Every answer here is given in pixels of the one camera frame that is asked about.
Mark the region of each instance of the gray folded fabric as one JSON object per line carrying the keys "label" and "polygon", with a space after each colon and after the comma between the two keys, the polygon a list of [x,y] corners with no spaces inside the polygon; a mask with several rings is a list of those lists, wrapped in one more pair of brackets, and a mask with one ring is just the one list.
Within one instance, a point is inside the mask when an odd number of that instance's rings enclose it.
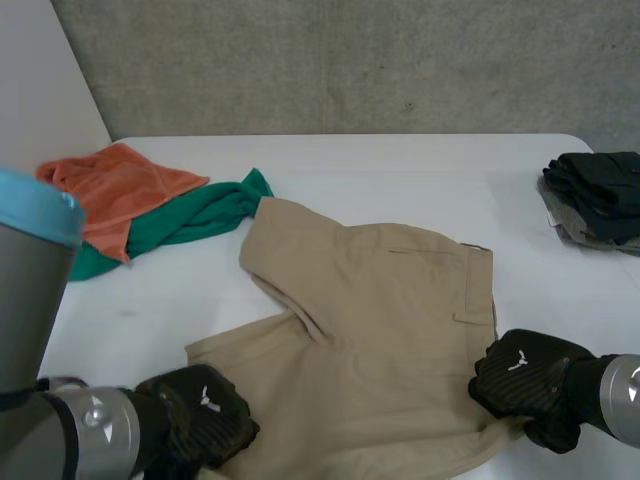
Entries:
{"label": "gray folded fabric", "polygon": [[544,177],[538,178],[537,186],[547,209],[560,223],[558,228],[562,228],[574,242],[600,250],[620,250],[635,255],[640,254],[640,237],[632,238],[624,245],[617,245],[613,240],[598,240],[589,232],[586,222],[577,210],[547,186]]}

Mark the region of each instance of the orange towel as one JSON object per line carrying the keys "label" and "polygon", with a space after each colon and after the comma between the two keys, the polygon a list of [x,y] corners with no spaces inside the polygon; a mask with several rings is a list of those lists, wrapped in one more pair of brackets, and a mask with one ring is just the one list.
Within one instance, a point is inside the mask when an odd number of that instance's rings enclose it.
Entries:
{"label": "orange towel", "polygon": [[121,143],[93,155],[47,162],[39,180],[73,195],[87,212],[84,240],[103,255],[128,262],[131,220],[209,182],[156,165]]}

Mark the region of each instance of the clothing tag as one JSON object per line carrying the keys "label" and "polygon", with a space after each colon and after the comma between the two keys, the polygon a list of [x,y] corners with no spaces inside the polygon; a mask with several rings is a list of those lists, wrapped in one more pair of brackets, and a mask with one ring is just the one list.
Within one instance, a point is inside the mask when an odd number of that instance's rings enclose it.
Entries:
{"label": "clothing tag", "polygon": [[560,225],[560,222],[555,219],[555,217],[549,210],[547,210],[547,220],[549,221],[549,226],[552,228]]}

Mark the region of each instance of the green cloth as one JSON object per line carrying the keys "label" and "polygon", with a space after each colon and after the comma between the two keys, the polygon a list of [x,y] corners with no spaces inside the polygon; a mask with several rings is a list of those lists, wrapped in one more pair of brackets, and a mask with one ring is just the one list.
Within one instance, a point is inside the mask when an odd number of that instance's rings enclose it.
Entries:
{"label": "green cloth", "polygon": [[[215,183],[174,198],[133,219],[127,241],[129,258],[160,245],[193,242],[235,230],[244,217],[255,215],[263,196],[273,192],[255,168],[241,183]],[[71,281],[87,280],[121,265],[84,242],[73,264]]]}

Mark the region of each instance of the folded clothes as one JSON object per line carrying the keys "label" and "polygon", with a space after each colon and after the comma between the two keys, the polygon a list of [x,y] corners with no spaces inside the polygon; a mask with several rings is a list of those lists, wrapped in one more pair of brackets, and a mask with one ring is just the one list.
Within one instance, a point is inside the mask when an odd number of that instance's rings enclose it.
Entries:
{"label": "folded clothes", "polygon": [[573,206],[573,201],[554,192],[544,177],[538,179],[538,191],[547,210],[558,222],[561,233],[576,243],[600,250],[621,250],[625,253],[640,254],[640,236],[627,239],[619,244],[613,240],[598,240],[589,232],[587,223]]}
{"label": "folded clothes", "polygon": [[[260,199],[273,193],[253,169],[240,183],[215,183],[179,196],[131,222],[126,244],[135,258],[160,245],[192,242],[234,230],[256,213]],[[87,280],[113,270],[121,262],[84,243],[71,271],[71,281]]]}
{"label": "folded clothes", "polygon": [[156,165],[120,143],[88,157],[40,165],[36,177],[73,195],[87,213],[85,242],[121,262],[129,260],[125,247],[132,219],[209,182]]}
{"label": "folded clothes", "polygon": [[583,218],[590,236],[620,244],[640,235],[637,153],[566,153],[543,173],[547,186]]}

